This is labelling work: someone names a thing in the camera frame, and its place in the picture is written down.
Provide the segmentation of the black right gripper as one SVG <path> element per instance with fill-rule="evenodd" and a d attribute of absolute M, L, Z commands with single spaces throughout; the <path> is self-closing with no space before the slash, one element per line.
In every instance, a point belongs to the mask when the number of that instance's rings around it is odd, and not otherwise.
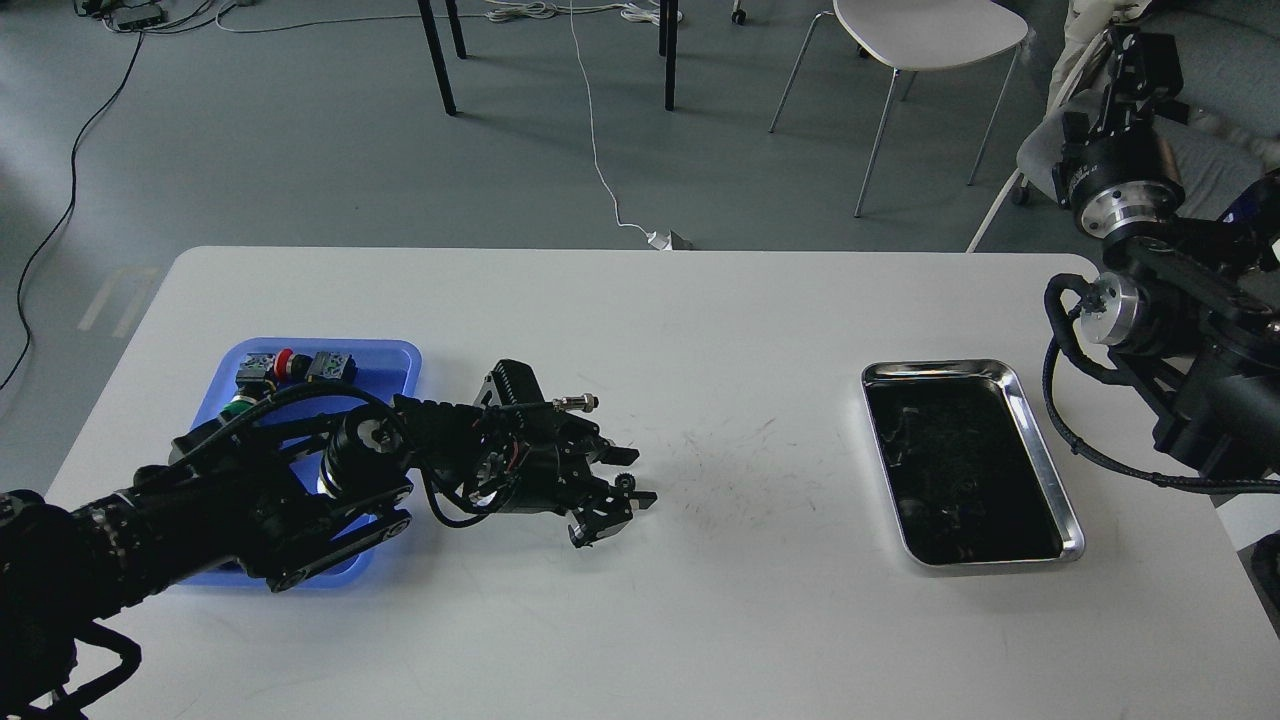
<path fill-rule="evenodd" d="M 1172 35 L 1134 24 L 1105 31 L 1112 50 L 1110 82 L 1097 122 L 1084 111 L 1061 117 L 1061 160 L 1051 178 L 1060 208 L 1084 234 L 1103 240 L 1134 223 L 1170 220 L 1185 190 L 1169 143 L 1152 129 L 1132 129 L 1164 117 L 1187 124 L 1190 106 Z"/>

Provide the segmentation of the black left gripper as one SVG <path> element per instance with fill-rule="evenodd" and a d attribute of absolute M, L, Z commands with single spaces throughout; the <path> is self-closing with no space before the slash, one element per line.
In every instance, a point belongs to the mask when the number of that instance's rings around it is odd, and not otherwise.
<path fill-rule="evenodd" d="M 600 434 L 596 423 L 556 410 L 486 410 L 475 420 L 477 456 L 470 462 L 470 510 L 572 515 L 570 541 L 582 548 L 621 532 L 657 492 L 611 489 L 591 464 L 627 468 L 636 448 Z"/>

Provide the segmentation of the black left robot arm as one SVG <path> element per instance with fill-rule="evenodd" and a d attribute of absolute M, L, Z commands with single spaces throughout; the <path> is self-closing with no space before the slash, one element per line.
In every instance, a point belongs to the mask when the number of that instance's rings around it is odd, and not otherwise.
<path fill-rule="evenodd" d="M 296 386 L 174 443 L 165 465 L 68 511 L 3 495 L 3 716 L 79 719 L 129 679 L 140 647 L 102 620 L 223 562 L 293 588 L 410 523 L 419 471 L 436 519 L 571 518 L 577 547 L 613 536 L 657 495 L 593 464 L 627 466 L 591 395 L 507 404 L 384 402 L 343 383 Z"/>

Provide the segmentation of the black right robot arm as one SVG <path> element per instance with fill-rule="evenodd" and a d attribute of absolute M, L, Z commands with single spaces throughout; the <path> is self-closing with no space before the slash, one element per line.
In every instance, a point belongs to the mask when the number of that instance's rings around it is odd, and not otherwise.
<path fill-rule="evenodd" d="M 1060 208 L 1103 245 L 1094 281 L 1053 275 L 1044 404 L 1070 450 L 1110 471 L 1197 495 L 1277 492 L 1277 309 L 1239 286 L 1275 272 L 1277 174 L 1251 184 L 1215 220 L 1178 215 L 1185 193 L 1155 132 L 1183 77 L 1171 35 L 1105 32 L 1112 49 L 1098 115 L 1062 119 L 1052 179 Z M 1155 411 L 1153 447 L 1193 477 L 1142 471 L 1074 433 L 1053 401 L 1059 357 L 1106 386 L 1135 389 Z"/>

